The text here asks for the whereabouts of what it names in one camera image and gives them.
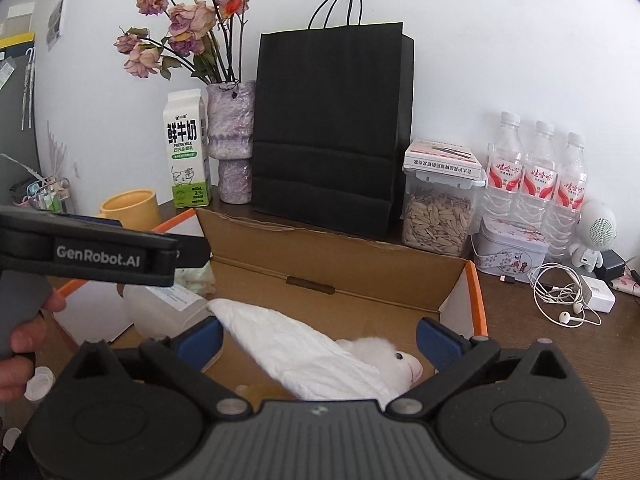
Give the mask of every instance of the blue gripper pad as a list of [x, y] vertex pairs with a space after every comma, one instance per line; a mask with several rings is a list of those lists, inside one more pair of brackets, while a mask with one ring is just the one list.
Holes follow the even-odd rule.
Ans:
[[202, 370], [222, 349], [224, 329], [215, 316], [194, 325], [172, 340], [172, 348], [180, 361]]
[[471, 348], [469, 341], [428, 317], [418, 322], [415, 342], [436, 370], [444, 370]]

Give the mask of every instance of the container of sunflower seeds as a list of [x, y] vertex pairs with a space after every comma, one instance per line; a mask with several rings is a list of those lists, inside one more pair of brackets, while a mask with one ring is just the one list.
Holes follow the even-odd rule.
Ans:
[[486, 179], [478, 160], [463, 146], [414, 140], [405, 154], [404, 172], [402, 242], [462, 256]]

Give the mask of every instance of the yellow mug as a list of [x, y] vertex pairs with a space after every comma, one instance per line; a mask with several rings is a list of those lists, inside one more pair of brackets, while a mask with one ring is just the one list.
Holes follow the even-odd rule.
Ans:
[[124, 228], [151, 231], [162, 223], [156, 192], [133, 189], [108, 198], [100, 206], [100, 218], [119, 220]]

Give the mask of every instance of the white cable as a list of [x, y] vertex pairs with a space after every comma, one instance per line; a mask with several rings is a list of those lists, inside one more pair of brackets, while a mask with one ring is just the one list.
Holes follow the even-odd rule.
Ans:
[[[552, 290], [546, 290], [540, 283], [540, 279], [545, 272], [551, 269], [561, 269], [566, 272], [571, 278], [572, 282], [569, 285], [565, 286], [555, 286]], [[554, 323], [558, 326], [564, 326], [566, 328], [578, 328], [582, 326], [584, 323], [590, 323], [595, 326], [600, 326], [602, 324], [602, 320], [597, 312], [595, 312], [589, 305], [585, 305], [589, 310], [591, 310], [596, 317], [598, 318], [598, 322], [591, 321], [586, 319], [586, 315], [584, 313], [584, 309], [582, 308], [582, 283], [580, 282], [580, 276], [575, 270], [571, 267], [567, 267], [561, 264], [556, 263], [548, 263], [541, 265], [535, 269], [532, 269], [527, 277], [529, 278], [529, 283], [531, 284], [531, 288], [533, 289], [533, 299], [536, 302], [536, 306], [538, 310], [542, 313], [544, 317], [546, 317], [551, 323]], [[582, 314], [582, 318], [577, 324], [564, 324], [559, 321], [551, 318], [540, 306], [540, 300], [547, 304], [561, 304], [561, 305], [573, 305], [577, 306], [580, 309], [580, 313]]]

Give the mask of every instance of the earphones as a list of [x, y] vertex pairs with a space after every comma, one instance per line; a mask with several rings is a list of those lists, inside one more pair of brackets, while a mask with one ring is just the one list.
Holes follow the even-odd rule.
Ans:
[[[567, 273], [567, 275], [571, 278], [573, 283], [565, 286], [553, 286], [549, 287], [548, 285], [543, 285], [540, 283], [540, 279], [542, 275], [551, 269], [561, 269]], [[589, 308], [589, 305], [586, 307], [591, 310], [598, 321], [591, 321], [586, 319], [583, 304], [582, 304], [582, 283], [580, 282], [580, 276], [570, 267], [566, 267], [561, 264], [549, 263], [541, 265], [535, 269], [532, 269], [531, 272], [527, 275], [529, 278], [529, 282], [531, 284], [531, 288], [533, 289], [533, 299], [536, 302], [536, 306], [538, 310], [542, 313], [544, 317], [546, 317], [551, 323], [554, 323], [559, 326], [564, 326], [566, 328], [578, 328], [582, 326], [584, 323], [590, 323], [595, 326], [600, 326], [602, 324], [602, 320], [597, 312], [594, 312], [593, 309]], [[561, 312], [558, 317], [558, 321], [549, 316], [542, 307], [540, 306], [540, 300], [547, 304], [561, 304], [569, 306], [571, 305], [574, 311], [574, 314], [578, 316], [582, 314], [582, 317], [574, 317], [569, 314], [567, 311]]]

